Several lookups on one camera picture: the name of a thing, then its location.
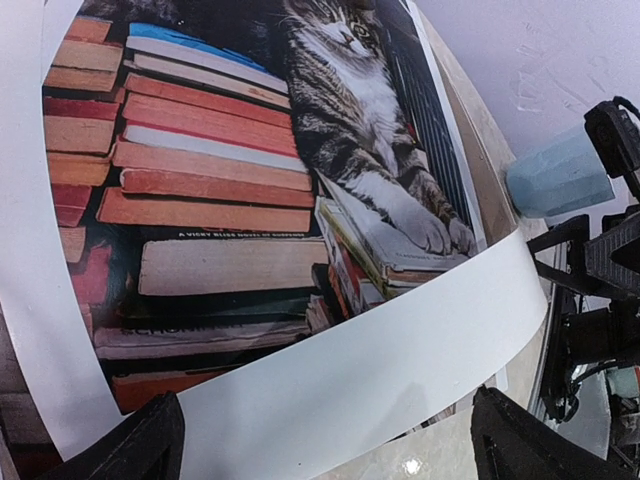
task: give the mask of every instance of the red book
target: red book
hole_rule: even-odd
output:
[[[219,142],[297,157],[290,129],[162,98],[129,94],[122,116],[137,124],[158,127]]]
[[[98,305],[107,299],[111,253],[112,249],[109,245],[93,247],[83,271],[76,272],[73,266],[70,268],[71,283],[73,283],[78,303]]]
[[[125,88],[131,92],[150,97],[164,98],[174,102],[195,105],[209,110],[230,113],[239,117],[268,123],[278,127],[291,129],[291,117],[287,113],[261,107],[236,98],[209,93],[196,88],[184,87],[175,83],[162,82],[149,77],[130,73]]]
[[[53,97],[45,97],[43,100],[44,114],[51,117],[115,121],[119,109],[120,105],[117,103],[96,102],[93,100],[69,100]]]
[[[228,205],[171,197],[124,195],[106,188],[97,219],[102,223],[170,227],[220,228],[255,232],[306,233],[310,210]]]
[[[229,202],[313,208],[312,192],[225,180],[208,175],[162,170],[124,169],[122,191],[129,194],[172,195]]]
[[[53,206],[56,210],[58,225],[77,227],[87,209],[91,187],[85,185],[51,185]]]

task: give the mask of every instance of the white paper strip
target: white paper strip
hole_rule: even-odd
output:
[[[6,3],[0,15],[0,305],[38,411],[66,459],[121,415],[76,303],[53,209],[42,123],[43,2]]]
[[[11,92],[0,100],[0,304],[36,406],[67,459],[122,417],[75,301],[51,200],[41,53],[59,41],[45,38],[41,52],[40,0],[10,3],[0,20],[0,87]],[[70,22],[73,10],[60,11]],[[315,476],[463,397],[526,345],[545,309],[515,232],[422,288],[181,394],[182,478]]]
[[[311,478],[351,460],[497,372],[546,308],[516,231],[398,299],[182,393],[182,477]]]

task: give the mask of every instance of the white book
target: white book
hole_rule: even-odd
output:
[[[239,145],[231,145],[206,138],[194,137],[182,133],[170,132],[142,125],[127,125],[123,138],[129,142],[150,147],[173,148],[205,155],[217,155],[238,162],[252,163],[265,167],[280,168],[294,172],[307,173],[307,167],[296,157],[278,155]]]
[[[207,85],[225,92],[234,93],[251,100],[290,109],[289,97],[282,93],[258,87],[233,77],[227,77],[211,70],[177,63],[166,58],[135,53],[133,61],[125,60],[125,65],[134,70],[146,70],[180,78],[193,83]]]
[[[127,48],[191,65],[197,65],[198,67],[224,73],[225,75],[252,82],[284,94],[288,92],[286,82],[280,78],[260,72],[254,68],[234,62],[233,60],[176,43],[157,38],[130,35],[127,38]]]
[[[277,347],[310,333],[301,319],[211,328],[99,328],[94,342],[101,360],[136,360]]]
[[[138,292],[173,297],[312,287],[315,263],[328,263],[317,238],[152,241],[142,250]]]
[[[323,182],[345,213],[345,218],[352,225],[359,241],[380,268],[383,277],[389,278],[389,270],[443,272],[469,259],[461,254],[437,255],[425,252],[360,200],[330,180],[323,178]]]

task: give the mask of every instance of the orange book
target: orange book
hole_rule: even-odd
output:
[[[180,393],[227,372],[228,370],[207,373],[135,373],[124,377],[112,377],[111,386],[122,413],[130,413],[138,410],[156,395],[166,392]]]
[[[53,59],[53,66],[116,72],[123,52],[122,45],[65,38]]]
[[[116,142],[113,164],[122,168],[202,175],[221,180],[311,191],[311,177],[307,173],[123,140]]]
[[[310,210],[225,205],[160,197],[125,196],[120,188],[107,188],[98,221],[123,225],[221,228],[257,232],[306,233]]]
[[[174,195],[229,202],[313,208],[312,192],[223,180],[207,175],[124,169],[120,175],[122,191],[128,194]]]
[[[182,85],[176,85],[175,83],[162,82],[135,73],[129,74],[124,87],[131,92],[148,95],[150,97],[164,98],[174,102],[195,105],[197,107],[230,113],[239,117],[287,128],[289,130],[291,129],[291,117],[288,114],[236,98],[209,93],[196,88],[184,87]]]
[[[76,17],[69,27],[65,38],[102,43],[106,40],[111,22],[98,18]]]
[[[131,93],[122,116],[171,132],[255,148],[290,157],[298,152],[290,129],[206,108]]]
[[[47,152],[51,183],[63,185],[102,185],[109,173],[109,157]]]
[[[118,72],[86,70],[53,66],[44,80],[45,87],[109,92],[116,83]]]
[[[65,228],[58,227],[62,250],[67,263],[78,263],[82,258],[84,244],[87,238],[85,227]]]

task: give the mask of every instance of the book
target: book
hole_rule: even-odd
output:
[[[291,117],[287,113],[237,98],[206,92],[202,89],[164,82],[135,73],[130,73],[127,76],[124,87],[130,92],[230,113],[239,117],[291,129]]]
[[[307,167],[298,157],[277,155],[264,150],[231,145],[193,135],[171,132],[169,130],[145,125],[137,125],[131,122],[127,124],[123,138],[133,143],[151,147],[171,148],[192,153],[215,155],[220,158],[250,163],[252,165],[262,165],[308,174]]]
[[[338,299],[338,305],[340,306],[340,311],[342,313],[342,317],[345,320],[349,320],[353,318],[353,311],[347,305],[347,301],[342,294],[342,289],[340,288],[340,283],[338,280],[338,274],[336,273],[336,269],[333,265],[329,265],[329,285],[331,289],[334,291],[336,298]]]
[[[309,210],[126,196],[120,188],[105,189],[97,219],[122,225],[220,228],[262,232],[307,232]]]
[[[113,88],[117,76],[117,72],[51,67],[44,80],[44,86],[109,92]]]
[[[297,157],[291,129],[215,110],[130,93],[122,116],[130,122],[176,133]]]
[[[294,320],[304,316],[313,288],[230,292],[214,295],[125,298],[115,311],[121,326],[238,325]]]
[[[82,185],[51,185],[53,206],[60,227],[77,227],[84,215],[91,187]]]
[[[208,175],[125,168],[120,174],[125,194],[172,195],[229,202],[313,208],[311,192],[224,180]]]
[[[67,228],[59,227],[62,250],[67,263],[78,263],[84,252],[84,244],[87,239],[86,227]]]
[[[65,38],[103,43],[107,39],[111,22],[100,18],[77,16],[71,23]]]
[[[324,297],[320,295],[312,295],[306,311],[306,319],[311,329],[312,335],[328,330],[334,326],[333,318],[329,313]]]
[[[96,246],[89,251],[84,264],[69,265],[71,283],[78,303],[99,305],[107,298],[109,283],[109,261],[112,248],[109,245]]]
[[[45,85],[42,88],[45,98],[58,98],[67,100],[84,100],[104,103],[124,103],[126,90],[120,85],[114,85],[111,90],[98,92],[88,89],[76,89],[73,87],[56,87]]]
[[[107,154],[118,109],[114,103],[45,98],[47,150]]]
[[[289,98],[286,95],[217,72],[142,53],[135,53],[133,60],[125,60],[124,63],[134,71],[158,73],[177,82],[206,86],[217,92],[231,94],[268,107],[281,110],[291,109]]]
[[[396,286],[418,286],[464,261],[468,257],[461,254],[436,255],[426,253],[409,238],[360,200],[349,195],[329,180],[323,180],[353,227],[358,240],[376,263],[378,271],[390,284]]]
[[[54,67],[116,72],[122,61],[121,45],[65,38],[53,59]]]
[[[326,263],[314,264],[311,268],[311,277],[313,278],[313,284],[322,294],[322,298],[329,310],[329,317],[333,319],[336,325],[344,322],[346,317],[340,306],[340,300],[329,280],[329,265]]]
[[[309,333],[304,318],[232,327],[102,327],[94,334],[94,345],[100,360],[162,359],[290,345]]]
[[[120,106],[112,102],[44,97],[42,109],[45,116],[108,120],[115,122]]]
[[[156,395],[180,393],[227,373],[229,369],[209,372],[148,372],[111,377],[113,396],[122,413],[135,412]]]
[[[51,183],[98,187],[107,178],[109,157],[47,152]]]
[[[203,67],[280,93],[288,91],[284,80],[274,77],[251,59],[167,28],[132,23],[127,48]]]
[[[327,263],[319,239],[147,242],[138,292],[179,296],[311,287],[315,263]]]
[[[130,134],[135,128],[138,127],[128,127],[127,132]],[[163,132],[158,131],[157,135],[162,137]],[[125,169],[156,170],[301,192],[311,191],[311,177],[305,172],[189,150],[176,150],[172,147],[143,145],[124,139],[116,141],[113,165]]]

